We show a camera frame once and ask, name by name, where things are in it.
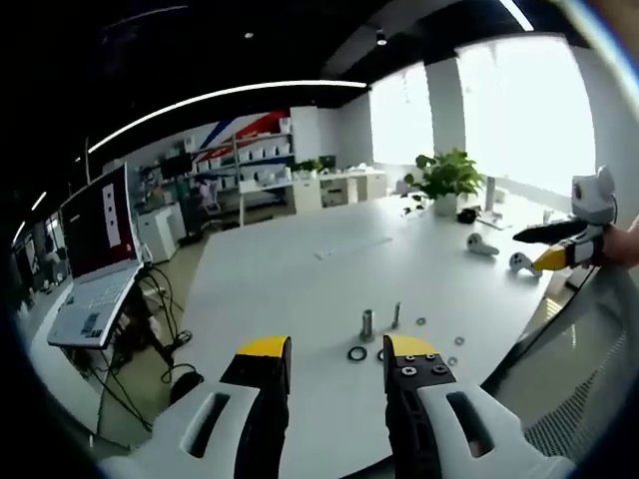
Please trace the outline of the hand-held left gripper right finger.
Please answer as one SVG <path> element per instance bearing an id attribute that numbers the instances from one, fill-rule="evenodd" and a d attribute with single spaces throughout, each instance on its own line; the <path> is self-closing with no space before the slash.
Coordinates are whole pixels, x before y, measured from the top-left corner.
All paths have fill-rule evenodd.
<path id="1" fill-rule="evenodd" d="M 520 419 L 475 383 L 459 382 L 426 341 L 387 334 L 385 424 L 397 478 L 566 478 L 572 461 L 547 457 Z"/>

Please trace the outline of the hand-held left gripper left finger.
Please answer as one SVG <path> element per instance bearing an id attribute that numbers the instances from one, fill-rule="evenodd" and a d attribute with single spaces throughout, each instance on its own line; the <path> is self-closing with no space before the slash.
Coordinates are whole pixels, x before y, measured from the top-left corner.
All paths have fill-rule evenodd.
<path id="1" fill-rule="evenodd" d="M 107 478 L 277 478 L 291 392 L 292 340 L 243 345 L 216 383 L 202 382 L 170 405 L 151 438 L 100 462 Z"/>

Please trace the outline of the person's right hand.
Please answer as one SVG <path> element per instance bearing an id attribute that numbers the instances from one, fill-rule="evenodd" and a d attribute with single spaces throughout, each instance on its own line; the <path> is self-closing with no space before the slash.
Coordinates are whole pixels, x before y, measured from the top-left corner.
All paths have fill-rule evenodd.
<path id="1" fill-rule="evenodd" d="M 627 230 L 611 227 L 604 235 L 603 254 L 607 262 L 633 268 L 639 262 L 639 217 Z"/>

